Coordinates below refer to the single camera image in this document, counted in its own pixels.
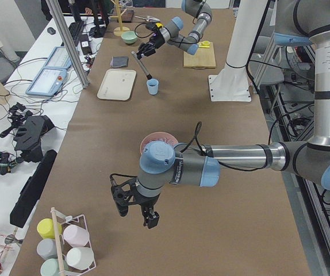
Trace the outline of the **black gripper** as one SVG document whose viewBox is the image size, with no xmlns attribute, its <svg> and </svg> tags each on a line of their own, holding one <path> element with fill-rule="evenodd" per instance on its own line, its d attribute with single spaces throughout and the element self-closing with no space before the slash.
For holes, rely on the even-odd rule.
<svg viewBox="0 0 330 276">
<path fill-rule="evenodd" d="M 140 183 L 136 184 L 135 199 L 142 205 L 141 212 L 144 217 L 144 227 L 152 229 L 158 225 L 160 216 L 154 211 L 154 204 L 157 202 L 162 188 L 149 188 Z"/>
<path fill-rule="evenodd" d="M 150 37 L 147 43 L 142 43 L 138 52 L 136 53 L 137 58 L 140 60 L 145 56 L 151 56 L 159 49 L 163 44 L 169 41 L 171 33 L 168 28 L 154 29 L 153 35 Z"/>
</svg>

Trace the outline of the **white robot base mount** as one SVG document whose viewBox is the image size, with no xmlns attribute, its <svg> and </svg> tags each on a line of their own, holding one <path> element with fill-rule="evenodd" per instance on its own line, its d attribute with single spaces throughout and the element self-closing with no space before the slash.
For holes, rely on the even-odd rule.
<svg viewBox="0 0 330 276">
<path fill-rule="evenodd" d="M 241 1 L 224 68 L 209 81 L 213 102 L 250 102 L 247 63 L 268 1 Z"/>
</svg>

